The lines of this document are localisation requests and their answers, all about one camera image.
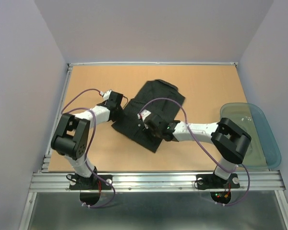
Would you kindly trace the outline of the black pinstriped long sleeve shirt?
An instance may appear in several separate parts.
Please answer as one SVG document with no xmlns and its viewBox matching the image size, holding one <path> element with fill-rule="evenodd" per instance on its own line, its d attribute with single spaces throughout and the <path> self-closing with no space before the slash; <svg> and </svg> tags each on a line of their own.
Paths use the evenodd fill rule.
<svg viewBox="0 0 288 230">
<path fill-rule="evenodd" d="M 185 97 L 178 87 L 164 80 L 147 81 L 123 109 L 124 117 L 112 124 L 112 128 L 155 153 L 162 139 L 145 127 L 138 114 L 153 115 L 160 121 L 173 121 Z"/>
</svg>

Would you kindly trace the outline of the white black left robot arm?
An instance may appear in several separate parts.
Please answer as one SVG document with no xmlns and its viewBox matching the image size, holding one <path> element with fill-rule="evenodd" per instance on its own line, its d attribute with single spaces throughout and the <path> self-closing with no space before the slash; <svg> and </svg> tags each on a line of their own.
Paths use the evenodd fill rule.
<svg viewBox="0 0 288 230">
<path fill-rule="evenodd" d="M 122 118 L 123 94 L 112 90 L 98 92 L 103 102 L 93 108 L 82 108 L 78 114 L 61 113 L 51 140 L 51 148 L 68 160 L 75 174 L 67 176 L 71 190 L 101 190 L 104 183 L 97 176 L 97 168 L 88 159 L 96 126 Z"/>
</svg>

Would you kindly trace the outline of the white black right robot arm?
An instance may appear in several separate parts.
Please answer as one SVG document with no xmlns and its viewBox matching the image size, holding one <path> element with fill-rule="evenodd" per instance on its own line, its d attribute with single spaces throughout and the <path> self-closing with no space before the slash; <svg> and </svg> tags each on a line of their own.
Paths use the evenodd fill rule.
<svg viewBox="0 0 288 230">
<path fill-rule="evenodd" d="M 183 121 L 168 122 L 148 110 L 143 110 L 139 118 L 152 135 L 165 141 L 195 141 L 203 150 L 203 142 L 213 144 L 222 156 L 211 175 L 211 181 L 217 187 L 225 185 L 231 173 L 243 163 L 252 140 L 229 118 L 221 118 L 219 122 L 210 124 L 188 124 Z"/>
</svg>

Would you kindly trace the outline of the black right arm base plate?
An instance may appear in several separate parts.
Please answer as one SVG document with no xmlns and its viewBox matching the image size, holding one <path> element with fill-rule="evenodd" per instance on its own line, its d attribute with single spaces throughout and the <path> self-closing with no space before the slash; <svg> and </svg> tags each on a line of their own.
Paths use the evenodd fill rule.
<svg viewBox="0 0 288 230">
<path fill-rule="evenodd" d="M 232 173 L 226 180 L 213 173 L 197 174 L 194 182 L 194 187 L 199 190 L 226 189 L 229 186 L 234 189 L 240 188 L 240 182 L 236 173 Z"/>
</svg>

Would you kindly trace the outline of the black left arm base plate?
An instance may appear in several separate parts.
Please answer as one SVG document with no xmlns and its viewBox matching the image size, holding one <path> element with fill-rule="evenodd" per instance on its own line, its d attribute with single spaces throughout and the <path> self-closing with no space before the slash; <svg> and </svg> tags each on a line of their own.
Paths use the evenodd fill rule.
<svg viewBox="0 0 288 230">
<path fill-rule="evenodd" d="M 66 175 L 66 179 L 70 182 L 70 190 L 111 190 L 109 185 L 93 175 L 90 178 L 85 178 L 69 173 Z"/>
</svg>

